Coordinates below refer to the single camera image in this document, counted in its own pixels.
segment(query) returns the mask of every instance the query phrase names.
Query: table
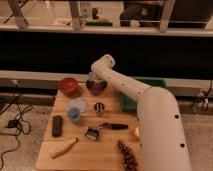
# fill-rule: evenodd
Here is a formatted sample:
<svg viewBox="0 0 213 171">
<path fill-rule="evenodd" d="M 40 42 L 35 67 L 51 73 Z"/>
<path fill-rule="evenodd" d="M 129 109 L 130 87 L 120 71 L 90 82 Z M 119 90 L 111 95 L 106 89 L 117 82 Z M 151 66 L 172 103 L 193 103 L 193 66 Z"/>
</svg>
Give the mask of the table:
<svg viewBox="0 0 213 171">
<path fill-rule="evenodd" d="M 60 91 L 51 112 L 47 128 L 43 137 L 40 152 L 36 162 L 39 170 L 71 170 L 71 171 L 122 171 L 124 170 L 123 156 L 118 150 L 117 141 L 122 140 L 134 151 L 138 162 L 138 170 L 141 165 L 140 143 L 133 136 L 132 131 L 138 126 L 137 118 L 132 113 L 121 112 L 119 92 L 113 86 L 107 88 L 99 96 L 93 96 L 86 89 L 85 84 L 80 84 L 81 98 L 88 101 L 88 111 L 81 114 L 79 124 L 73 124 L 66 114 L 66 106 L 75 97 L 66 97 Z M 105 104 L 106 111 L 103 117 L 97 117 L 93 106 L 97 102 Z M 52 117 L 60 114 L 63 117 L 63 132 L 61 137 L 54 138 L 51 135 Z M 88 126 L 97 126 L 102 122 L 128 124 L 126 130 L 101 130 L 98 141 L 87 139 L 84 134 Z M 48 150 L 56 141 L 78 138 L 77 142 L 67 153 L 52 159 Z"/>
</svg>

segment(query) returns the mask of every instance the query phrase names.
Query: green tray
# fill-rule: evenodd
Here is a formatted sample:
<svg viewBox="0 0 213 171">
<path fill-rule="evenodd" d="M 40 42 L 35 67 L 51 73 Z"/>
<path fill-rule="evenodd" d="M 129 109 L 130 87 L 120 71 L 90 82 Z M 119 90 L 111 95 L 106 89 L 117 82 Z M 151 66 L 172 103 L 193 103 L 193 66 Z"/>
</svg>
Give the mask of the green tray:
<svg viewBox="0 0 213 171">
<path fill-rule="evenodd" d="M 164 80 L 149 80 L 142 79 L 140 77 L 134 77 L 136 80 L 149 84 L 155 87 L 166 88 L 166 83 Z M 137 112 L 137 104 L 135 101 L 127 97 L 125 94 L 120 93 L 120 105 L 123 112 Z"/>
</svg>

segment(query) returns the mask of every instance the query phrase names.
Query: cable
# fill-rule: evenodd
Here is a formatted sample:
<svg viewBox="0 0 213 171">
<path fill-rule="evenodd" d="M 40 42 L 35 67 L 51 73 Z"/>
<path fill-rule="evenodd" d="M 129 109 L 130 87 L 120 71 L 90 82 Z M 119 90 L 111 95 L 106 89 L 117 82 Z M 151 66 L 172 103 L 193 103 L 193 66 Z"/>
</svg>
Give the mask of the cable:
<svg viewBox="0 0 213 171">
<path fill-rule="evenodd" d="M 16 96 L 16 97 L 10 102 L 10 104 L 9 104 L 7 107 L 5 107 L 4 109 L 2 109 L 2 110 L 0 111 L 0 115 L 2 115 L 4 112 L 6 112 L 6 111 L 10 108 L 10 106 L 11 106 L 12 104 L 14 104 L 14 103 L 21 97 L 21 95 L 22 95 L 22 93 L 20 93 L 18 96 Z"/>
<path fill-rule="evenodd" d="M 0 160 L 1 160 L 1 164 L 0 164 L 0 170 L 3 169 L 4 167 L 4 159 L 3 159 L 3 156 L 7 153 L 10 153 L 10 152 L 13 152 L 15 150 L 17 150 L 21 144 L 20 140 L 18 139 L 18 136 L 21 135 L 21 134 L 24 134 L 24 135 L 28 135 L 30 134 L 31 132 L 31 125 L 30 125 L 30 122 L 29 121 L 26 121 L 23 116 L 25 113 L 31 111 L 33 109 L 33 106 L 32 105 L 28 105 L 26 106 L 23 110 L 20 108 L 19 106 L 19 103 L 18 103 L 18 99 L 19 97 L 22 95 L 22 93 L 20 93 L 18 96 L 15 96 L 15 93 L 16 93 L 16 89 L 18 88 L 18 86 L 16 86 L 14 88 L 14 92 L 13 92 L 13 97 L 14 99 L 11 101 L 11 103 L 4 109 L 0 112 L 0 114 L 3 114 L 5 111 L 7 111 L 9 109 L 9 107 L 12 105 L 12 104 L 16 104 L 17 108 L 18 108 L 18 113 L 14 116 L 13 120 L 17 119 L 18 120 L 18 125 L 16 127 L 16 131 L 15 133 L 0 133 L 0 136 L 13 136 L 15 137 L 16 141 L 17 141 L 17 145 L 15 148 L 13 149 L 10 149 L 10 150 L 6 150 L 4 152 L 1 153 L 0 155 Z M 27 131 L 24 130 L 23 128 L 23 123 L 27 123 L 28 125 L 28 129 Z"/>
<path fill-rule="evenodd" d="M 209 85 L 209 89 L 208 91 L 202 91 L 203 93 L 203 96 L 200 96 L 200 97 L 196 97 L 197 99 L 195 99 L 195 101 L 193 102 L 193 105 L 192 105 L 192 110 L 194 113 L 197 112 L 197 108 L 198 108 L 198 105 L 202 102 L 202 106 L 201 106 L 201 109 L 203 112 L 206 112 L 208 111 L 208 97 L 209 97 L 209 94 L 211 93 L 211 90 L 212 90 L 212 80 L 210 80 L 210 85 Z"/>
</svg>

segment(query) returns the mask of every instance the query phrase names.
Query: blue cup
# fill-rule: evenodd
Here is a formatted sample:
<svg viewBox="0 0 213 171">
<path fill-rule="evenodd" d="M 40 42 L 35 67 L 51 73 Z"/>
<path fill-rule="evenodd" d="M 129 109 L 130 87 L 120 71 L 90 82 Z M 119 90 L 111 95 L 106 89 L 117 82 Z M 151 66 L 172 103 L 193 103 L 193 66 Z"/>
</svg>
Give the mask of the blue cup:
<svg viewBox="0 0 213 171">
<path fill-rule="evenodd" d="M 70 108 L 67 112 L 67 115 L 72 123 L 77 124 L 80 122 L 80 110 L 78 108 Z"/>
</svg>

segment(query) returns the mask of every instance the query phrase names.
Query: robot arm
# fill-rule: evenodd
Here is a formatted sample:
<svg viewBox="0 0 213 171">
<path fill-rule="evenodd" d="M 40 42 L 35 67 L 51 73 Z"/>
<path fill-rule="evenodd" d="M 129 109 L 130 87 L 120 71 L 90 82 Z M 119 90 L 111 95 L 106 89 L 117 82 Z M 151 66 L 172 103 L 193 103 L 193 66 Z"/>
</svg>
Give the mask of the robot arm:
<svg viewBox="0 0 213 171">
<path fill-rule="evenodd" d="M 143 171 L 191 171 L 186 140 L 175 97 L 113 71 L 115 61 L 104 55 L 93 73 L 137 102 Z"/>
</svg>

